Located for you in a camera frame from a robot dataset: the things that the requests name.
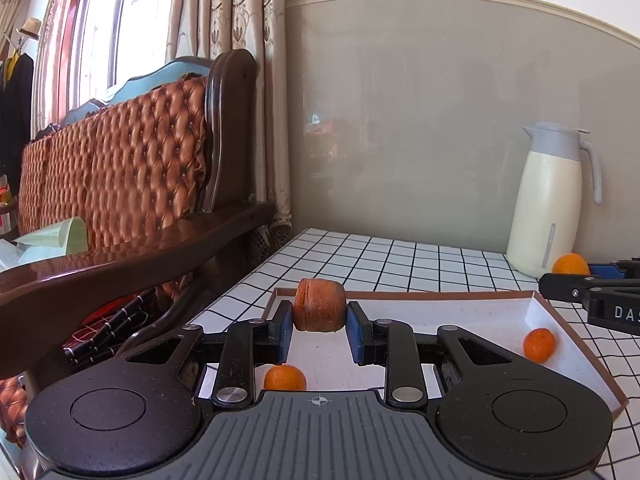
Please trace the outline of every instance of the tufted leather backrest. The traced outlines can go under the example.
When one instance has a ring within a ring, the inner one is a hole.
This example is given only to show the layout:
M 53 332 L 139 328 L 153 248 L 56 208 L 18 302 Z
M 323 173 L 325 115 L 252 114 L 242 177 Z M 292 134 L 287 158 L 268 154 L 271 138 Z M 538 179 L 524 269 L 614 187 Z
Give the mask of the tufted leather backrest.
M 85 204 L 91 181 L 96 126 L 96 117 L 88 117 L 50 137 L 39 228 L 72 216 L 86 220 Z
M 27 144 L 22 150 L 22 174 L 20 176 L 20 195 L 18 195 L 18 231 L 27 234 L 40 228 L 40 209 L 42 187 L 49 161 L 50 137 L 33 144 Z
M 206 78 L 183 76 L 96 116 L 89 247 L 127 242 L 193 211 L 206 162 Z

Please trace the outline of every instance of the window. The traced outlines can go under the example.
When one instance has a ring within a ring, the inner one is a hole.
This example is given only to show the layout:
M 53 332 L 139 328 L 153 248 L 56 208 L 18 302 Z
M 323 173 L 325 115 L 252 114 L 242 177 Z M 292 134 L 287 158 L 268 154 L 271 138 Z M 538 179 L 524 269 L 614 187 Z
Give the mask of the window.
M 171 0 L 81 0 L 69 101 L 104 98 L 164 64 Z

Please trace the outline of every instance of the table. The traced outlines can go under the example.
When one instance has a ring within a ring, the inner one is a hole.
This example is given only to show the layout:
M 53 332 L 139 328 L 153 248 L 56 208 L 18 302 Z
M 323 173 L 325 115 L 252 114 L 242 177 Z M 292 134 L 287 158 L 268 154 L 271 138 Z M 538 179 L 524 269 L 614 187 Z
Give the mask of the table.
M 534 278 L 508 264 L 503 254 L 307 229 L 228 290 L 193 322 L 222 332 L 233 321 L 261 317 L 271 291 L 296 288 L 302 278 L 325 278 L 346 290 L 489 291 L 537 290 Z M 629 398 L 597 468 L 609 480 L 633 480 L 640 471 L 640 337 L 586 324 L 577 303 L 553 306 L 585 340 Z M 200 391 L 209 397 L 216 367 L 209 365 Z

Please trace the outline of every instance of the shallow cardboard tray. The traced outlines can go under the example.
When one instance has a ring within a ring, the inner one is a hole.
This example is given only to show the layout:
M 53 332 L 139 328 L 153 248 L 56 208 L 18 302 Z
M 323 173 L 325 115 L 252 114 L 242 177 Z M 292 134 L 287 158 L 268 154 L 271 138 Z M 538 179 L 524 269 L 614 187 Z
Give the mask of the shallow cardboard tray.
M 281 300 L 293 302 L 296 291 L 276 288 L 264 318 L 269 319 Z M 440 325 L 455 324 L 516 354 L 535 328 L 548 328 L 557 347 L 545 366 L 578 381 L 599 394 L 614 419 L 628 399 L 609 371 L 562 316 L 536 291 L 522 292 L 349 292 L 347 300 L 360 303 L 369 319 L 388 317 L 410 324 L 415 332 L 433 334 Z M 353 363 L 345 330 L 318 333 L 293 331 L 287 363 L 302 370 L 309 391 L 378 388 L 383 396 L 385 370 Z M 256 392 L 271 365 L 256 368 Z M 440 397 L 432 365 L 423 365 L 430 398 Z

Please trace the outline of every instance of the metal screw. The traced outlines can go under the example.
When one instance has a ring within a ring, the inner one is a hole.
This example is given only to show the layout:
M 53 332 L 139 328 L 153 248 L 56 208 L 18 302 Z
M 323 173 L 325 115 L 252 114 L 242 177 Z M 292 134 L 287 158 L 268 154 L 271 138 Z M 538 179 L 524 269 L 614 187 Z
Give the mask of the metal screw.
M 226 388 L 220 388 L 216 393 L 216 397 L 221 402 L 240 402 L 246 399 L 246 390 L 239 388 L 238 386 L 228 386 Z
M 413 386 L 401 386 L 393 390 L 391 396 L 398 402 L 417 402 L 422 398 L 422 392 Z

